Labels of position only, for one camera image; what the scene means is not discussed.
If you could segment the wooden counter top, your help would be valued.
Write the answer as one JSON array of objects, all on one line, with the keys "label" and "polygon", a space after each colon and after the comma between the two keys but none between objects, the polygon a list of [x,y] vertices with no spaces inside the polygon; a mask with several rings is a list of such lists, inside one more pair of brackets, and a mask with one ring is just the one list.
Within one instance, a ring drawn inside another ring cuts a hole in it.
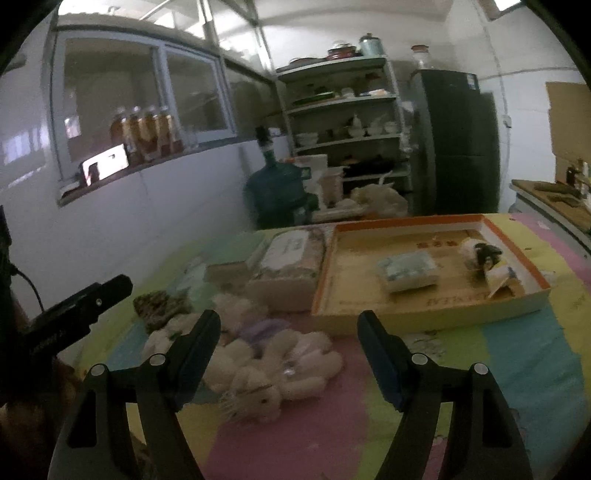
[{"label": "wooden counter top", "polygon": [[590,232],[590,209],[563,184],[512,180],[510,188],[524,201],[558,215],[584,233]]}]

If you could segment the teal pot on shelf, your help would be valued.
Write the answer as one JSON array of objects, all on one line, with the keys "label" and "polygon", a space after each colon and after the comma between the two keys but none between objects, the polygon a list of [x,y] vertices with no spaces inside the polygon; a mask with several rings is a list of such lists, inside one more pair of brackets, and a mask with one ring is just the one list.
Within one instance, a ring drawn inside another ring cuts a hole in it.
[{"label": "teal pot on shelf", "polygon": [[385,56],[385,50],[379,37],[366,33],[360,38],[360,51],[363,56]]}]

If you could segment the orange-rimmed cardboard tray box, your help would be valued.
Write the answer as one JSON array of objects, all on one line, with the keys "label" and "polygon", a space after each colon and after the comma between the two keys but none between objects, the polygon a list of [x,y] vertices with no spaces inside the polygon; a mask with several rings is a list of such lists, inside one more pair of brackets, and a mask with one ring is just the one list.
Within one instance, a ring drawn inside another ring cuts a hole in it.
[{"label": "orange-rimmed cardboard tray box", "polygon": [[550,291],[486,215],[341,223],[325,252],[312,327],[354,335],[363,311],[397,335],[471,326],[536,312]]}]

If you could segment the cardboard sheet on wall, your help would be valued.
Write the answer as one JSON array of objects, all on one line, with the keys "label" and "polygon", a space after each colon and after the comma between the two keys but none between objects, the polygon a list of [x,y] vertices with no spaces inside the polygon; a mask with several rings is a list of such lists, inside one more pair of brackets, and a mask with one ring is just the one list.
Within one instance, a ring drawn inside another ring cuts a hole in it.
[{"label": "cardboard sheet on wall", "polygon": [[567,170],[590,164],[590,89],[586,84],[547,82],[555,180],[567,183]]}]

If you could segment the phone on window sill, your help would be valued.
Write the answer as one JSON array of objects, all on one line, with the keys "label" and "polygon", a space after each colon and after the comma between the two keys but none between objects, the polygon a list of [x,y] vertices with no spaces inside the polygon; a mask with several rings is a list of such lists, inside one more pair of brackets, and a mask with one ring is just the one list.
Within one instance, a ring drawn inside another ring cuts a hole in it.
[{"label": "phone on window sill", "polygon": [[91,186],[129,166],[122,144],[113,146],[82,162],[81,168],[87,186]]}]

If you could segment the blue water jug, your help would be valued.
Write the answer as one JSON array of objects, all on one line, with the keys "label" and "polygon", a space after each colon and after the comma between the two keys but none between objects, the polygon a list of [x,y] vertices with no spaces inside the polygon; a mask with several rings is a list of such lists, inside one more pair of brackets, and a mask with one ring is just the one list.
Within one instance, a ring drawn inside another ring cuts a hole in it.
[{"label": "blue water jug", "polygon": [[249,176],[245,190],[260,229],[285,228],[311,223],[311,207],[318,204],[304,190],[301,168],[276,160],[269,129],[256,127],[256,141],[264,166]]}]

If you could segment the white plush bunny toy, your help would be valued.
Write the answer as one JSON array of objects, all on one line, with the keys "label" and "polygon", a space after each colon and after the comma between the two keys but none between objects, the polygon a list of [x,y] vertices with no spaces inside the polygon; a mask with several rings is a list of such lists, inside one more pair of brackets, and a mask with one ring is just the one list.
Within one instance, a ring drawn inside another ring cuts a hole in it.
[{"label": "white plush bunny toy", "polygon": [[242,339],[216,347],[202,381],[229,421],[269,422],[285,402],[322,396],[342,368],[344,359],[324,332],[283,329],[259,356]]}]

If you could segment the green box stack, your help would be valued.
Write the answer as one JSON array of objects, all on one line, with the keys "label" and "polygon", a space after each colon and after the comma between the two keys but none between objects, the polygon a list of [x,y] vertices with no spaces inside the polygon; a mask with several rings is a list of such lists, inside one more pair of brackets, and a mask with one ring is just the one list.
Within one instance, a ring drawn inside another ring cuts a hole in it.
[{"label": "green box stack", "polygon": [[204,279],[221,290],[242,289],[265,251],[264,242],[228,245],[207,261]]}]

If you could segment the floral wet wipes pack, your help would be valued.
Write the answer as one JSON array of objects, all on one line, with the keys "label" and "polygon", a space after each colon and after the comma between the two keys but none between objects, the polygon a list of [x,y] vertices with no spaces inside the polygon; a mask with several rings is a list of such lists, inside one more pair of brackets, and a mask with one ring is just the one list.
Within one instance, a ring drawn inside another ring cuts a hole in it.
[{"label": "floral wet wipes pack", "polygon": [[247,281],[245,294],[270,311],[308,311],[314,302],[324,258],[322,229],[276,234]]}]

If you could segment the plastic bag on floor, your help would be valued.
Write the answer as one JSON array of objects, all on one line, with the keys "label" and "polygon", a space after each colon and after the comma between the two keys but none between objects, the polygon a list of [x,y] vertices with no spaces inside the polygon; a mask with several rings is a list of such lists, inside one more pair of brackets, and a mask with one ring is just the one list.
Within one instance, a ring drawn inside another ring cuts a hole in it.
[{"label": "plastic bag on floor", "polygon": [[409,214],[408,201],[390,184],[369,184],[355,188],[351,199],[367,208],[379,218],[401,218]]}]

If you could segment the green floral tissue pack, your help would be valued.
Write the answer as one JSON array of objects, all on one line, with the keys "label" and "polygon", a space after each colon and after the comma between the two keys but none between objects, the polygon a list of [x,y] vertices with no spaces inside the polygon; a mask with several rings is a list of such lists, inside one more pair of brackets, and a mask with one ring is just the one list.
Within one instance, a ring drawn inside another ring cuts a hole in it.
[{"label": "green floral tissue pack", "polygon": [[430,287],[440,279],[440,269],[427,251],[386,257],[378,262],[377,273],[390,294]]}]

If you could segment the black refrigerator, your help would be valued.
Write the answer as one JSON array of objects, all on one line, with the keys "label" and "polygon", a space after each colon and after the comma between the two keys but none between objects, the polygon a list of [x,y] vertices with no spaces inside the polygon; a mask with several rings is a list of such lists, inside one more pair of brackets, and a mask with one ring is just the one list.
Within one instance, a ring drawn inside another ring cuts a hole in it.
[{"label": "black refrigerator", "polygon": [[411,77],[421,215],[494,213],[500,198],[494,99],[473,73],[418,70]]}]

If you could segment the brown liquid bottle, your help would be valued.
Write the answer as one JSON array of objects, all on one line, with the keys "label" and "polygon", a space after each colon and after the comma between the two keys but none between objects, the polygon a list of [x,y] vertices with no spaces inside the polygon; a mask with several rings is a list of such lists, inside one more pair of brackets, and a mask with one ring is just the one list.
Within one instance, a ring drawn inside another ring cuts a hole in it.
[{"label": "brown liquid bottle", "polygon": [[127,152],[125,129],[127,125],[127,113],[124,107],[118,107],[115,110],[111,125],[110,125],[110,139],[111,145],[121,146],[124,152]]},{"label": "brown liquid bottle", "polygon": [[148,106],[140,118],[140,133],[143,156],[147,162],[158,158],[157,111],[153,105]]},{"label": "brown liquid bottle", "polygon": [[139,128],[139,117],[141,109],[139,106],[134,106],[129,114],[129,130],[132,143],[134,146],[134,163],[140,165],[144,162],[144,157],[141,148],[141,133]]},{"label": "brown liquid bottle", "polygon": [[182,144],[167,106],[163,106],[158,112],[156,130],[161,157],[167,157],[180,151]]}]

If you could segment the leopard print cloth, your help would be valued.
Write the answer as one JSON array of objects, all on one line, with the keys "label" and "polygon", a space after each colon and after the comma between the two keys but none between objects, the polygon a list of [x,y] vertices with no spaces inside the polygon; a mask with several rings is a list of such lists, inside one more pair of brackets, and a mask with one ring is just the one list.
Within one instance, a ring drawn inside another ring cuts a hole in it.
[{"label": "leopard print cloth", "polygon": [[136,315],[142,320],[147,334],[162,329],[175,316],[188,314],[192,311],[184,293],[169,295],[164,290],[139,295],[133,299],[132,304]]}]

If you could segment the yellow white doll toy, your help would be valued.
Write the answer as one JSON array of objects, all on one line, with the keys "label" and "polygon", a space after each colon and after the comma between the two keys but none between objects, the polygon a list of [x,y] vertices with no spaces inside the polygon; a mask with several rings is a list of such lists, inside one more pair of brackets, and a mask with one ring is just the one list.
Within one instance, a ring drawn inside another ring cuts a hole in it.
[{"label": "yellow white doll toy", "polygon": [[503,250],[483,240],[468,238],[459,247],[459,253],[468,271],[477,280],[483,280],[488,299],[500,295],[522,296],[525,292],[516,271],[504,257]]}]

